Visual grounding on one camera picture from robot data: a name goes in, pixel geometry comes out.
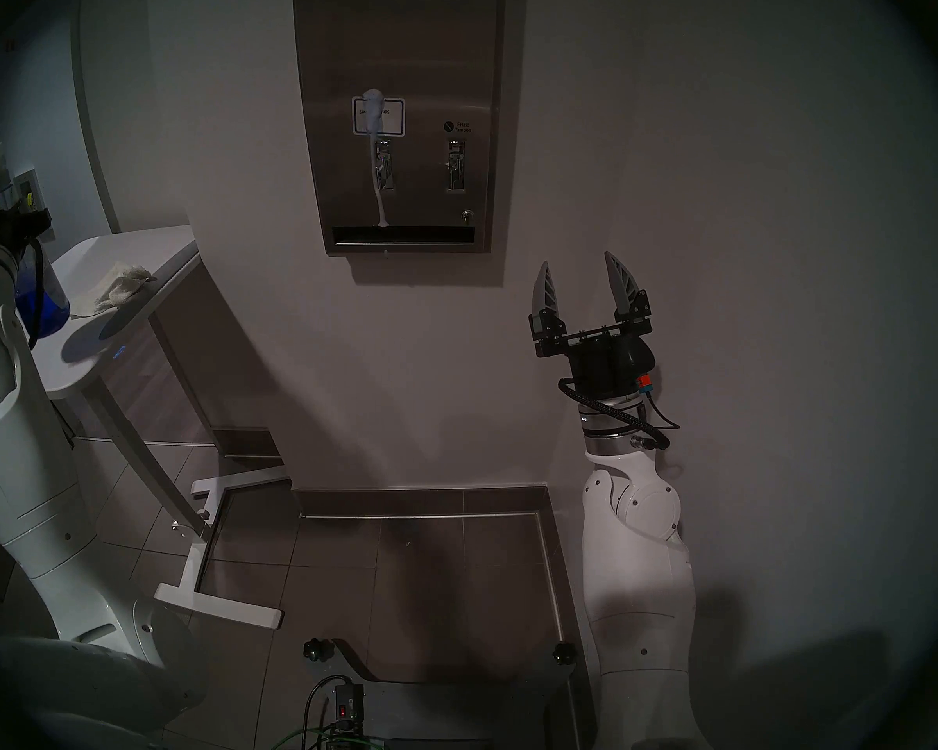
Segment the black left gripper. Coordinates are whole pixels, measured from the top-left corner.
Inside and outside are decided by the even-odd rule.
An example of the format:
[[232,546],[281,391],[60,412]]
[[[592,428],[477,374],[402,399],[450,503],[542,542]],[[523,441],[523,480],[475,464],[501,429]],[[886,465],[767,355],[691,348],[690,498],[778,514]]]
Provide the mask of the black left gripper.
[[0,210],[0,246],[5,249],[23,249],[32,237],[41,237],[51,228],[51,215],[47,209],[27,212]]

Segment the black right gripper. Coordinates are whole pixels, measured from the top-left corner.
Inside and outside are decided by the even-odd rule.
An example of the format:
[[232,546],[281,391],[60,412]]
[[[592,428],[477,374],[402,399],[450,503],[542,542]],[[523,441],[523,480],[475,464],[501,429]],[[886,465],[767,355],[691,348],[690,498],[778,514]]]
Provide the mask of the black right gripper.
[[569,334],[547,261],[539,268],[528,316],[536,355],[566,356],[572,373],[567,389],[598,401],[650,392],[650,373],[656,367],[643,340],[653,331],[648,294],[613,253],[605,251],[604,258],[617,324]]

